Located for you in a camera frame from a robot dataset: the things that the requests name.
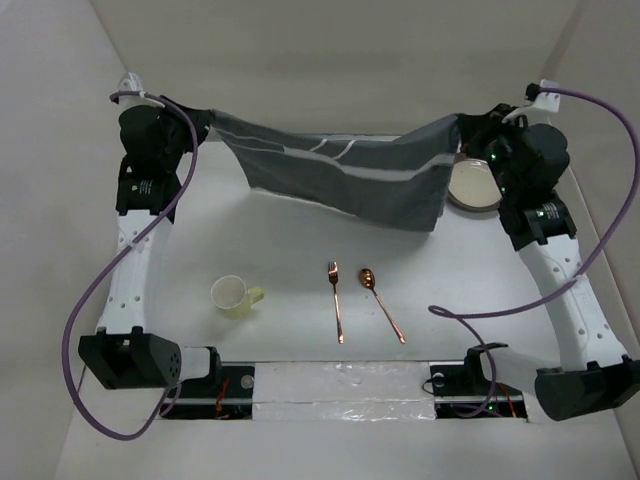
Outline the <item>grey striped cloth placemat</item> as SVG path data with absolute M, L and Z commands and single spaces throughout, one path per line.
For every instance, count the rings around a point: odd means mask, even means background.
M 291 133 L 219 110 L 212 126 L 251 188 L 424 233 L 443 213 L 460 146 L 456 115 L 390 141 Z

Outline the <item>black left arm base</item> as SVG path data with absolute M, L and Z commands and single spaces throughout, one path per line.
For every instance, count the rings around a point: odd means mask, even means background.
M 214 378 L 186 380 L 170 391 L 161 407 L 167 420 L 250 420 L 255 365 L 227 363 Z

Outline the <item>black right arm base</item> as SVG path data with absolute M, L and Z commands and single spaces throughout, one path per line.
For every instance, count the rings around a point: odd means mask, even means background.
M 528 418 L 520 390 L 496 383 L 491 389 L 480 363 L 480 346 L 467 351 L 463 360 L 432 362 L 422 390 L 434 400 L 437 419 Z

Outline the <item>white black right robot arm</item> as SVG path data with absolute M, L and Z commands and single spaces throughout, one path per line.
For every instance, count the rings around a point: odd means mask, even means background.
M 462 114 L 458 128 L 463 152 L 489 166 L 501 193 L 499 220 L 541 295 L 504 313 L 544 307 L 560 356 L 546 366 L 506 344 L 481 343 L 465 357 L 465 387 L 483 394 L 505 383 L 534 395 L 554 421 L 620 407 L 639 391 L 639 363 L 609 329 L 586 274 L 599 253 L 581 259 L 575 223 L 555 190 L 570 161 L 565 135 L 528 124 L 506 104 Z

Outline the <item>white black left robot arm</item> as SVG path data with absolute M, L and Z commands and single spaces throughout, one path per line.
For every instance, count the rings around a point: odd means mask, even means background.
M 163 251 L 188 179 L 179 179 L 183 156 L 206 139 L 213 114 L 177 105 L 164 96 L 123 111 L 118 119 L 125 155 L 115 209 L 118 250 L 110 267 L 109 296 L 97 329 L 80 338 L 78 353 L 109 390 L 173 388 L 187 381 L 201 396 L 222 387 L 211 347 L 185 347 L 156 335 L 152 311 Z

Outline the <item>brown rimmed cream plate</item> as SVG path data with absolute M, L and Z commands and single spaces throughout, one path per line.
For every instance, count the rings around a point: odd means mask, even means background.
M 496 211 L 501 194 L 488 163 L 458 154 L 451 172 L 447 200 L 469 213 Z

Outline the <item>yellow plastic cup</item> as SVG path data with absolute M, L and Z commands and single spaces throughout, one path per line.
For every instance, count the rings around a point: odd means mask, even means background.
M 264 299 L 261 287 L 248 287 L 236 275 L 227 275 L 214 282 L 210 290 L 211 300 L 216 310 L 230 319 L 247 316 L 253 306 Z

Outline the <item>copper spoon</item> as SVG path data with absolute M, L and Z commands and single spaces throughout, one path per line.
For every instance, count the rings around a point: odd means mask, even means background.
M 383 311 L 384 315 L 389 321 L 391 328 L 393 329 L 399 342 L 401 344 L 405 344 L 406 343 L 405 335 L 403 334 L 401 329 L 398 327 L 391 313 L 386 308 L 382 298 L 378 295 L 376 291 L 376 278 L 375 278 L 374 272 L 369 268 L 363 268 L 358 273 L 358 279 L 361 285 L 373 294 L 375 300 L 377 301 L 378 305 L 380 306 L 381 310 Z

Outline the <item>copper fork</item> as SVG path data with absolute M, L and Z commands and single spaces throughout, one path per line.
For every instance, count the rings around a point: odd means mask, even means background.
M 339 344 L 344 343 L 344 333 L 341 321 L 341 312 L 338 298 L 337 285 L 339 282 L 338 276 L 338 265 L 335 261 L 331 261 L 328 263 L 328 280 L 332 286 L 333 290 L 333 299 L 334 299 L 334 308 L 335 308 L 335 317 L 336 317 L 336 328 L 337 328 L 337 341 Z

